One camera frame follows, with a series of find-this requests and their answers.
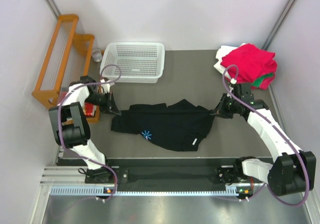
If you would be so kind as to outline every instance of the gray table surface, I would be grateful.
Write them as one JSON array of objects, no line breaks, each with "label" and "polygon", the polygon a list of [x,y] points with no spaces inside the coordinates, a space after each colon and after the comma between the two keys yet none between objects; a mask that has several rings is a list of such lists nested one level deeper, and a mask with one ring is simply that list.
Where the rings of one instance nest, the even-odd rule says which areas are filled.
[{"label": "gray table surface", "polygon": [[[116,83],[112,87],[116,104],[127,110],[132,104],[171,105],[186,99],[193,105],[214,109],[222,94],[222,75],[214,69],[216,50],[166,51],[164,71],[156,84]],[[90,76],[99,77],[100,64],[90,65]],[[274,117],[276,112],[268,90],[254,90]],[[258,134],[239,115],[215,118],[212,129],[197,152],[175,152],[158,147],[141,135],[110,130],[112,115],[101,114],[99,123],[90,124],[91,139],[108,158],[182,158],[270,156]]]}]

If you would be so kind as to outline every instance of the green cloth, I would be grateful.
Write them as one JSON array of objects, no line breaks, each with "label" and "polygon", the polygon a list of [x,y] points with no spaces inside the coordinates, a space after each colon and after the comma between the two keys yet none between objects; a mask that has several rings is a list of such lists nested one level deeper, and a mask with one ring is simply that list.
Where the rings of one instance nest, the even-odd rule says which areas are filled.
[{"label": "green cloth", "polygon": [[273,76],[274,76],[274,73],[265,74],[265,75],[261,76],[260,78],[257,78],[257,79],[251,84],[251,86],[256,87],[256,88],[259,88],[265,78],[270,78],[270,77],[273,77]]}]

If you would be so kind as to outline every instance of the orange wooden rack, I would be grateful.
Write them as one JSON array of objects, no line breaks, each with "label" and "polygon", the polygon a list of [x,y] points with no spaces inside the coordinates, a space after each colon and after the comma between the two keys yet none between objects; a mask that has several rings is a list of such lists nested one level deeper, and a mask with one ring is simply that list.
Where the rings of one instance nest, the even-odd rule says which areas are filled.
[{"label": "orange wooden rack", "polygon": [[[60,15],[32,96],[47,109],[57,106],[68,85],[88,75],[94,35],[76,32],[79,17]],[[88,122],[99,121],[99,107]]]}]

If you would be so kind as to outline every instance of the white basket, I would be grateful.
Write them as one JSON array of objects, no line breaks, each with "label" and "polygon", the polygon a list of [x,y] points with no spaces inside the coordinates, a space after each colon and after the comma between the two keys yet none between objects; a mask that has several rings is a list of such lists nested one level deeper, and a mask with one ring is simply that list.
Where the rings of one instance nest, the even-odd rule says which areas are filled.
[{"label": "white basket", "polygon": [[[108,44],[104,51],[100,73],[108,64],[116,64],[122,70],[117,82],[156,83],[162,76],[165,66],[165,49],[161,43],[115,42]],[[102,76],[116,79],[119,69],[111,66]]]}]

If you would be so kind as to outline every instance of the black t-shirt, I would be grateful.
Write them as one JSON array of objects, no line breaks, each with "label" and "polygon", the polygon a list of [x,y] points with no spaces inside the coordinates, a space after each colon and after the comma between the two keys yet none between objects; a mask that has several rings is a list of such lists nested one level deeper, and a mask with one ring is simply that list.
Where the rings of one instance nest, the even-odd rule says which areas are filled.
[{"label": "black t-shirt", "polygon": [[146,140],[173,151],[197,151],[209,133],[214,115],[185,99],[167,107],[136,104],[112,119],[111,130],[141,134]]}]

